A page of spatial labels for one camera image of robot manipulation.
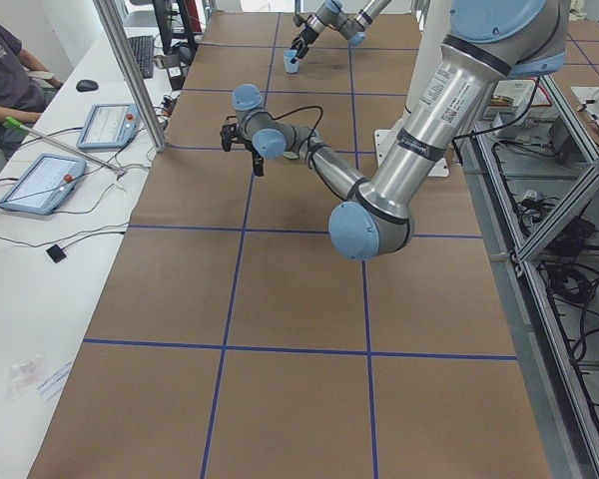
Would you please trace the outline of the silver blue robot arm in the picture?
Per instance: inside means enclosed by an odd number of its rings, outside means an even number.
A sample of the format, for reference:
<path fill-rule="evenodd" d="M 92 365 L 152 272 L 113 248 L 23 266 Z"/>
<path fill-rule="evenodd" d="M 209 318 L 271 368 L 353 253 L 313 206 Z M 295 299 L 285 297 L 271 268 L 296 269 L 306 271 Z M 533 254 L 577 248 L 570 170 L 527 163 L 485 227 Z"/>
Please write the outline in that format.
<path fill-rule="evenodd" d="M 225 151 L 242 144 L 254 172 L 293 153 L 340 198 L 328 231 L 334 248 L 354 260 L 405 247 L 414 225 L 409 203 L 471 113 L 495 83 L 540 77 L 563 65 L 570 4 L 567 1 L 453 1 L 441 61 L 396 134 L 372 178 L 342 160 L 308 126 L 275 120 L 252 84 L 232 93 L 236 120 L 221 129 Z"/>
<path fill-rule="evenodd" d="M 327 28 L 339 33 L 349 46 L 359 45 L 365 38 L 365 31 L 373 20 L 385 9 L 390 0 L 368 1 L 353 17 L 344 13 L 340 1 L 326 0 L 316 12 L 304 17 L 294 12 L 293 22 L 301 31 L 294 37 L 291 50 L 294 55 L 291 63 L 296 64 L 308 53 L 309 47 Z"/>

